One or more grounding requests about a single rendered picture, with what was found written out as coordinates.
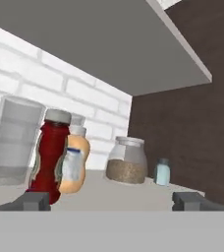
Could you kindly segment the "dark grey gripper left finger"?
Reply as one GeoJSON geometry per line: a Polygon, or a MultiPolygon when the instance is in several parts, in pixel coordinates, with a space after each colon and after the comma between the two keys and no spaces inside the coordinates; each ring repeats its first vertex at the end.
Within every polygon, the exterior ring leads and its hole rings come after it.
{"type": "Polygon", "coordinates": [[[47,192],[26,192],[13,202],[0,205],[0,211],[50,211],[47,192]]]}

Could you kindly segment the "glass jar with brown grains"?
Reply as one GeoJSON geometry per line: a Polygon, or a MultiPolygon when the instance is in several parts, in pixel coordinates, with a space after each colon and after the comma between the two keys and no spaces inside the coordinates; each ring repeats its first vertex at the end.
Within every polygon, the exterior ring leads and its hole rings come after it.
{"type": "Polygon", "coordinates": [[[147,177],[144,140],[117,136],[108,157],[105,175],[120,183],[143,184],[147,177]]]}

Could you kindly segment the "grey wall cabinet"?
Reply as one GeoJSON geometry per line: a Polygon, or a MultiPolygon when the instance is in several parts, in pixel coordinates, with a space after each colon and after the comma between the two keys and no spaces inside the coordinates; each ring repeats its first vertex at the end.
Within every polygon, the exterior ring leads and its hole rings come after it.
{"type": "Polygon", "coordinates": [[[0,28],[129,95],[212,82],[156,0],[0,0],[0,28]]]}

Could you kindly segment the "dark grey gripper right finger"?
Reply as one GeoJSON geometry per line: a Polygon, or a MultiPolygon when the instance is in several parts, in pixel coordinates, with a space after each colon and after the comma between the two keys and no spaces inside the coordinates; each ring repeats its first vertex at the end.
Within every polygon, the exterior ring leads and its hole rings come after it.
{"type": "Polygon", "coordinates": [[[205,199],[198,192],[174,192],[173,211],[224,211],[224,205],[205,199]]]}

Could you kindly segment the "clear glass tumbler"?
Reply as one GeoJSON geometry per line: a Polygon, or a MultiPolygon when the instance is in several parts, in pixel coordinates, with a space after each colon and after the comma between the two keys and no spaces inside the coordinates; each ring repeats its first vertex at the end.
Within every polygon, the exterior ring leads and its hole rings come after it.
{"type": "Polygon", "coordinates": [[[0,185],[21,185],[46,107],[6,94],[0,102],[0,185]]]}

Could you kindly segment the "dark brown wood panel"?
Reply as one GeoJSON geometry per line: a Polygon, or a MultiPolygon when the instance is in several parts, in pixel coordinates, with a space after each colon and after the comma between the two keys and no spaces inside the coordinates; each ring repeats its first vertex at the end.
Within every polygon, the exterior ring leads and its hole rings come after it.
{"type": "Polygon", "coordinates": [[[128,134],[145,140],[148,175],[171,161],[171,182],[224,205],[224,0],[182,0],[166,13],[212,83],[135,96],[128,134]]]}

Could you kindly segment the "red ketchup bottle white cap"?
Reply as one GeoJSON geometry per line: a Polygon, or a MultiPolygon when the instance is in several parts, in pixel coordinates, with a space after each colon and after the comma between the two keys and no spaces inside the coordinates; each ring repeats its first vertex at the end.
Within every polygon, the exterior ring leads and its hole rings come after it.
{"type": "Polygon", "coordinates": [[[60,198],[62,166],[68,148],[72,115],[60,109],[47,109],[35,148],[35,161],[28,180],[28,192],[47,192],[49,204],[60,198]]]}

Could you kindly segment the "orange sauce bottle white label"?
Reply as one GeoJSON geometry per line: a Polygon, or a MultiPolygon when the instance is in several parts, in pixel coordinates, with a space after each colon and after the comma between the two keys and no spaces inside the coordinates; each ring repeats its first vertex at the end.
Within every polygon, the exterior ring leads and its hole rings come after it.
{"type": "Polygon", "coordinates": [[[63,176],[59,188],[62,194],[77,193],[84,185],[85,163],[90,151],[85,133],[86,129],[83,126],[70,126],[67,154],[63,162],[63,176]]]}

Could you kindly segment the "small pale blue shaker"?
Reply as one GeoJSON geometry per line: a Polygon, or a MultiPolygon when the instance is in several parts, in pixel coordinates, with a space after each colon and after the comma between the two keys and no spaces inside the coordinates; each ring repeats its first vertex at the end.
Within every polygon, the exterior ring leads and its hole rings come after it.
{"type": "Polygon", "coordinates": [[[160,158],[155,167],[155,183],[167,186],[170,182],[170,167],[168,158],[160,158]]]}

